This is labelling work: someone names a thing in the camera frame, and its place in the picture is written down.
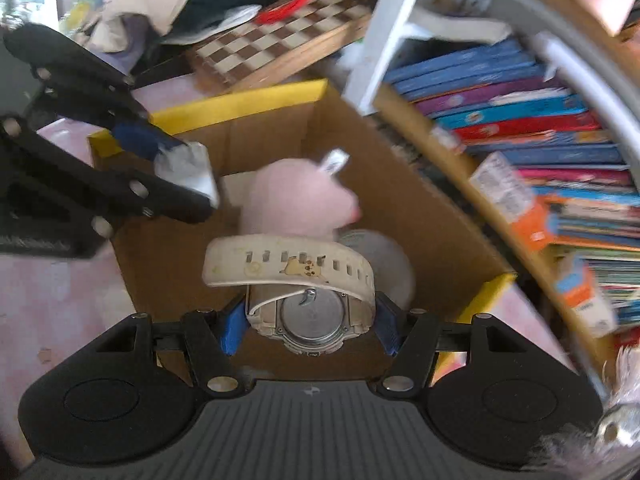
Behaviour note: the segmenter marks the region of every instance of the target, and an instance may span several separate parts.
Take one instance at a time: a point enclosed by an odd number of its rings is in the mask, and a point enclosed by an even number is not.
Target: purple book
[[[452,108],[459,106],[486,103],[489,99],[493,99],[494,97],[501,95],[507,95],[512,92],[529,92],[532,90],[540,90],[542,88],[556,88],[563,86],[564,83],[559,81],[557,78],[544,81],[541,77],[531,77],[529,79],[497,83],[495,85],[461,90],[453,94],[424,99],[423,101],[417,102],[415,106],[423,115],[429,115],[443,110],[451,110]]]

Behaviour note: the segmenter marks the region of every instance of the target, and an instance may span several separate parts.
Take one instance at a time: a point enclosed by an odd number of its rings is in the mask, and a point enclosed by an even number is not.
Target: screw
[[[140,198],[146,198],[149,196],[149,190],[139,180],[132,180],[129,182],[129,187]]]
[[[414,387],[414,382],[403,375],[392,375],[382,381],[382,385],[390,392],[408,392]]]
[[[207,382],[207,388],[214,392],[218,392],[220,394],[224,394],[227,392],[232,392],[238,387],[238,380],[233,377],[228,376],[219,376],[214,377],[213,379],[209,379]]]
[[[38,77],[43,81],[48,81],[49,79],[51,79],[51,72],[49,72],[49,70],[47,70],[46,68],[40,67],[36,70],[36,74],[38,74]]]
[[[111,238],[113,236],[113,227],[101,216],[94,216],[94,219],[91,221],[91,227],[93,227],[94,231],[102,238]]]
[[[8,119],[5,119],[2,122],[2,127],[4,128],[4,130],[6,131],[6,134],[9,137],[17,137],[18,135],[20,135],[20,133],[22,131],[18,121],[16,121],[12,117],[9,117]]]

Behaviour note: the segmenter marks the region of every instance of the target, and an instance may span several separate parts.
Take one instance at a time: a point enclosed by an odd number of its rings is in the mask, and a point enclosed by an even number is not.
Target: stack of books
[[[640,324],[640,194],[584,100],[515,39],[391,70],[385,81],[466,153],[501,152],[558,216],[621,324]]]

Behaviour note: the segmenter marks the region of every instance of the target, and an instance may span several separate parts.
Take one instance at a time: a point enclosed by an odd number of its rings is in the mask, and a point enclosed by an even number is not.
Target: white wristwatch
[[[274,235],[217,238],[205,257],[209,286],[246,285],[246,317],[292,352],[320,355],[365,333],[375,316],[373,272],[334,242]]]

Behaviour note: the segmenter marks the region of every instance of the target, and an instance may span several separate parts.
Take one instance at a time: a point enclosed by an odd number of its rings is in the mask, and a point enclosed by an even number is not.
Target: gray ribbed panel
[[[154,456],[129,465],[102,468],[38,460],[21,479],[522,480],[524,477],[550,478],[539,473],[498,471],[460,456],[431,433],[414,405],[381,399],[363,381],[259,381],[241,399],[209,402],[179,442]]]

